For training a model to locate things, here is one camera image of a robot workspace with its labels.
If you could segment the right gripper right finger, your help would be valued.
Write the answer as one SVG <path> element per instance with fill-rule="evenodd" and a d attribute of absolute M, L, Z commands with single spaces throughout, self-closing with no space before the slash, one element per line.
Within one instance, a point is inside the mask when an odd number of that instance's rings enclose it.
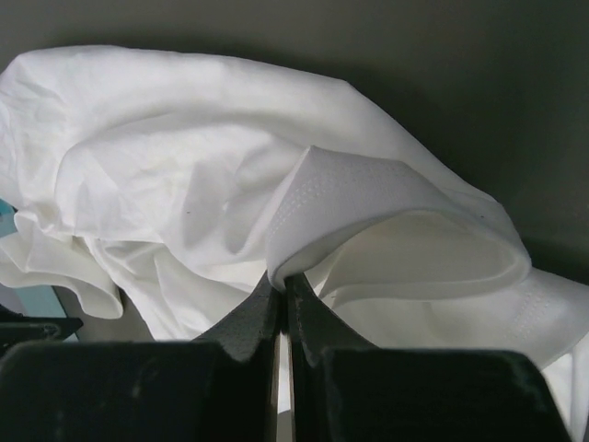
<path fill-rule="evenodd" d="M 302 273 L 286 278 L 285 300 L 293 366 L 316 366 L 325 350 L 376 349 L 318 298 Z"/>

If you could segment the white daisy print t-shirt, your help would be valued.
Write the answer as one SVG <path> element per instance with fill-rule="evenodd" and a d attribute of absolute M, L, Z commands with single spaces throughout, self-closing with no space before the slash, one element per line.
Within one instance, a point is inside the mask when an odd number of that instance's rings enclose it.
<path fill-rule="evenodd" d="M 515 350 L 574 440 L 588 289 L 532 265 L 503 207 L 348 83 L 249 60 L 76 46 L 1 75 L 1 282 L 73 291 L 158 340 L 208 331 L 263 274 L 305 275 L 372 343 Z"/>

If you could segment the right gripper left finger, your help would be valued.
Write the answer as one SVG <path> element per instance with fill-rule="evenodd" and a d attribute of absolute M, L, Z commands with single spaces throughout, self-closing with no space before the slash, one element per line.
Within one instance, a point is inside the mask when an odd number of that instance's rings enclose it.
<path fill-rule="evenodd" d="M 281 295 L 265 272 L 243 302 L 193 342 L 219 344 L 239 364 L 249 364 L 261 356 L 273 367 L 280 331 Z"/>

